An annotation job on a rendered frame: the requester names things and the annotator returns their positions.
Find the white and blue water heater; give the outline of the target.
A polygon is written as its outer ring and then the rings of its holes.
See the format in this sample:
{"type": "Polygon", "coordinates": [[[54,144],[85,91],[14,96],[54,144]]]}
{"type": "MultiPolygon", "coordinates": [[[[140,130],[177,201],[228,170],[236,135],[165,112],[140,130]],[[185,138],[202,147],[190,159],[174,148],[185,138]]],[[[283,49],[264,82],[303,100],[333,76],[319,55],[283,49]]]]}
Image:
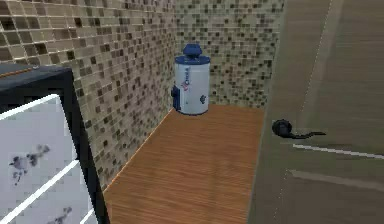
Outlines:
{"type": "Polygon", "coordinates": [[[171,89],[173,108],[184,115],[208,111],[210,57],[202,54],[199,44],[189,43],[175,58],[175,83],[171,89]]]}

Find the brown room door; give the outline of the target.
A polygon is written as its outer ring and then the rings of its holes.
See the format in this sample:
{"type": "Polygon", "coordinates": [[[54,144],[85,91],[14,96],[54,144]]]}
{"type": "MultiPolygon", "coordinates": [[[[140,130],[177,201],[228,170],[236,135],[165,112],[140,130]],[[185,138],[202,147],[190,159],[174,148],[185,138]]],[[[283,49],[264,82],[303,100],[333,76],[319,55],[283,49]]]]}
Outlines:
{"type": "Polygon", "coordinates": [[[384,224],[384,0],[284,1],[247,224],[384,224]]]}

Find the black and white drawer cabinet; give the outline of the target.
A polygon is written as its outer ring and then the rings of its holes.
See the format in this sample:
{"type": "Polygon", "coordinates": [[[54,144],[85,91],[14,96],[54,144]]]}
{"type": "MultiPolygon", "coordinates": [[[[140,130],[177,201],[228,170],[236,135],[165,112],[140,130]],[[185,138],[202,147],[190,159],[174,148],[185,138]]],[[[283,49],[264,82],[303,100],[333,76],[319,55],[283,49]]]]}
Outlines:
{"type": "Polygon", "coordinates": [[[0,224],[111,224],[73,81],[0,64],[0,224]]]}

